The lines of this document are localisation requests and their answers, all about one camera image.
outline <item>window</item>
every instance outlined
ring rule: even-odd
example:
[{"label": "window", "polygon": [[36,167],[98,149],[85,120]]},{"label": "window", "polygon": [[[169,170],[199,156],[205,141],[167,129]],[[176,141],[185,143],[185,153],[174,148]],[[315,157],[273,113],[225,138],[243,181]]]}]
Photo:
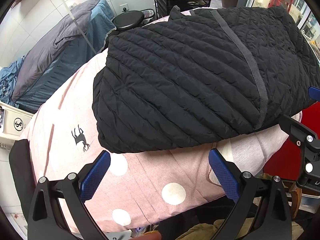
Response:
[{"label": "window", "polygon": [[320,25],[304,0],[254,0],[252,6],[283,6],[296,22],[303,36],[320,59]]}]

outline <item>stool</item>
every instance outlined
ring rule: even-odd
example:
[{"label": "stool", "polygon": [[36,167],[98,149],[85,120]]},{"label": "stool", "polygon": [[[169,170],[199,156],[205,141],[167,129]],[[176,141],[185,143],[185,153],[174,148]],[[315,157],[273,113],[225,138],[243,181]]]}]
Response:
[{"label": "stool", "polygon": [[116,16],[112,23],[117,27],[117,31],[124,32],[135,27],[143,21],[144,14],[141,11],[127,11]]}]

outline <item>floor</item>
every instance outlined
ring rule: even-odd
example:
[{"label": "floor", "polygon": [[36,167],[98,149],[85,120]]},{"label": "floor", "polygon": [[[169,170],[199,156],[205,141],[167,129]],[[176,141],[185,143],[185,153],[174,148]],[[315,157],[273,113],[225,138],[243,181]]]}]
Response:
[{"label": "floor", "polygon": [[210,7],[215,9],[222,8],[221,0],[212,0],[210,3]]}]

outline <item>black quilted jacket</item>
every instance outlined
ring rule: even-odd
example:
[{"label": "black quilted jacket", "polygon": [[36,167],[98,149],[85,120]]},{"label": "black quilted jacket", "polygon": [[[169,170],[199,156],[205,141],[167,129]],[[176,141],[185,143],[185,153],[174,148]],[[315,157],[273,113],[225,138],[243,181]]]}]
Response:
[{"label": "black quilted jacket", "polygon": [[277,124],[314,103],[320,69],[281,7],[175,8],[110,38],[92,109],[110,152],[191,147]]}]

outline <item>blue gripper pad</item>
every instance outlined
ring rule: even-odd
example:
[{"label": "blue gripper pad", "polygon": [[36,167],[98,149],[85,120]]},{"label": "blue gripper pad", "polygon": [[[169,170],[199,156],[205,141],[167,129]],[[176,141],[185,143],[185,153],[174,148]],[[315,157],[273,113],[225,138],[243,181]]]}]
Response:
[{"label": "blue gripper pad", "polygon": [[316,87],[309,87],[308,89],[309,96],[320,102],[320,89]]},{"label": "blue gripper pad", "polygon": [[104,151],[99,160],[93,165],[87,176],[82,180],[80,184],[80,199],[82,203],[86,200],[92,199],[96,192],[100,182],[109,169],[111,162],[110,153]]},{"label": "blue gripper pad", "polygon": [[224,192],[229,199],[237,203],[239,194],[239,184],[229,171],[225,163],[221,160],[220,154],[215,149],[209,152],[209,164],[218,178]]}]

